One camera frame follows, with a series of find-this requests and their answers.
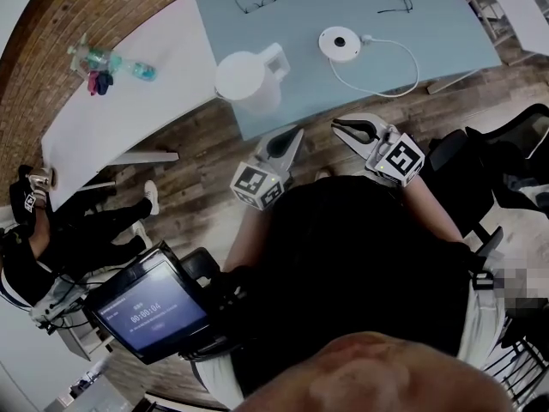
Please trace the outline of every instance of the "white pitcher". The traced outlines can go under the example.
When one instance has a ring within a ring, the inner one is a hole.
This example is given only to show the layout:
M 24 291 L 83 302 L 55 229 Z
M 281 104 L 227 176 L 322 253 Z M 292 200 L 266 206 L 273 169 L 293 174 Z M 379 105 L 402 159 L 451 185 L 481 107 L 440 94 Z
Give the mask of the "white pitcher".
M 282 47 L 273 43 L 259 54 L 237 51 L 217 67 L 215 90 L 224 100 L 262 116 L 281 103 L 281 81 L 290 71 Z

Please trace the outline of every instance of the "screen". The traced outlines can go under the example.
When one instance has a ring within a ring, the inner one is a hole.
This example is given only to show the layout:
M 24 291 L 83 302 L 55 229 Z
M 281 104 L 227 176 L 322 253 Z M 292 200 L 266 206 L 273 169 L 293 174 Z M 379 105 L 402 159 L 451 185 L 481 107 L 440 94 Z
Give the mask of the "screen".
M 179 285 L 166 260 L 98 314 L 137 351 L 206 317 Z

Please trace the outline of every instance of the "person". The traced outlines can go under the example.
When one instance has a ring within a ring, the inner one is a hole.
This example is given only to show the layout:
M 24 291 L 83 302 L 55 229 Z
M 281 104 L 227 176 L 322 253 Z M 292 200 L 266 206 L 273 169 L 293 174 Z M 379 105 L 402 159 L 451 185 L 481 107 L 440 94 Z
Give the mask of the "person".
M 454 357 L 376 333 L 338 338 L 236 412 L 510 412 L 503 386 Z
M 397 190 L 320 177 L 271 209 L 246 210 L 223 271 L 246 282 L 252 340 L 196 365 L 208 390 L 236 407 L 328 343 L 364 331 L 481 368 L 503 327 L 503 302 L 493 291 L 479 298 L 471 275 L 484 259 L 423 179 Z
M 75 218 L 59 230 L 51 230 L 46 213 L 47 195 L 36 197 L 32 230 L 20 225 L 8 232 L 2 242 L 0 277 L 3 293 L 22 305 L 35 306 L 44 298 L 58 276 L 74 282 L 103 267 L 126 264 L 150 248 L 141 219 L 159 214 L 158 191 L 152 181 L 145 184 L 144 198 L 134 206 Z M 132 227 L 130 242 L 112 241 Z

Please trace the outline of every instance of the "black pants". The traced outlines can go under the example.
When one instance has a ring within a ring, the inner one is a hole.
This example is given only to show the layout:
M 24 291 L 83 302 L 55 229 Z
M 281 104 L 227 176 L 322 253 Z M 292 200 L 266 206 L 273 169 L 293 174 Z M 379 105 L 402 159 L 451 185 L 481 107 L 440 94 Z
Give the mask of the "black pants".
M 86 215 L 71 229 L 53 234 L 39 260 L 75 280 L 81 280 L 90 271 L 125 264 L 145 250 L 145 242 L 139 236 L 123 245 L 112 241 L 136 221 L 147 218 L 151 209 L 151 202 L 143 198 L 129 208 Z

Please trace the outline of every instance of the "brick wall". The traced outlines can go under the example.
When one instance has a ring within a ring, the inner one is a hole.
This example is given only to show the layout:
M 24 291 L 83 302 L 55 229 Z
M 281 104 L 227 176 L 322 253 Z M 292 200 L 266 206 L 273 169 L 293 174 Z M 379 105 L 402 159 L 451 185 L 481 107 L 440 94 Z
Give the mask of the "brick wall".
M 31 0 L 0 59 L 0 205 L 17 167 L 40 165 L 40 139 L 81 84 L 68 45 L 114 47 L 175 0 Z

